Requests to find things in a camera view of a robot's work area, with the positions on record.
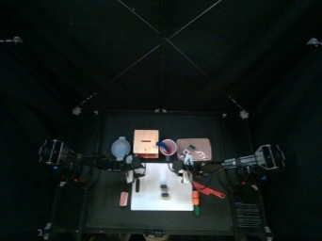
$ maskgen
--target cable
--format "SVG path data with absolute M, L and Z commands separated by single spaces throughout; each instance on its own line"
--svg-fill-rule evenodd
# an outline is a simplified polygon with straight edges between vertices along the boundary
M 222 170 L 225 170 L 225 169 L 226 169 L 226 167 L 223 167 L 223 168 L 215 170 L 215 171 L 211 173 L 213 175 L 210 176 L 210 178 L 209 178 L 209 180 L 207 180 L 207 182 L 206 182 L 205 187 L 203 187 L 203 188 L 199 188 L 198 190 L 203 190 L 203 189 L 206 189 L 206 188 L 209 187 L 209 184 L 210 184 L 210 182 L 211 182 L 211 180 L 213 180 L 215 174 L 219 173 L 219 172 L 221 172 Z

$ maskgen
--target small box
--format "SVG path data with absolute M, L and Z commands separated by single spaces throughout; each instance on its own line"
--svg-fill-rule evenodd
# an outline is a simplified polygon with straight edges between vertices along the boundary
M 159 158 L 158 130 L 135 130 L 134 154 L 144 158 Z
M 190 152 L 194 162 L 211 160 L 211 145 L 209 138 L 178 139 L 178 157 Z

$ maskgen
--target light fixture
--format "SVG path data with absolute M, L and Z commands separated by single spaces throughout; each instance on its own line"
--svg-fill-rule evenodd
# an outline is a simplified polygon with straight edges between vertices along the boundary
M 307 44 L 309 44 L 309 45 L 315 45 L 315 47 L 317 47 L 318 44 L 322 45 L 322 42 L 318 41 L 317 38 L 311 38 L 311 39 L 309 40 Z

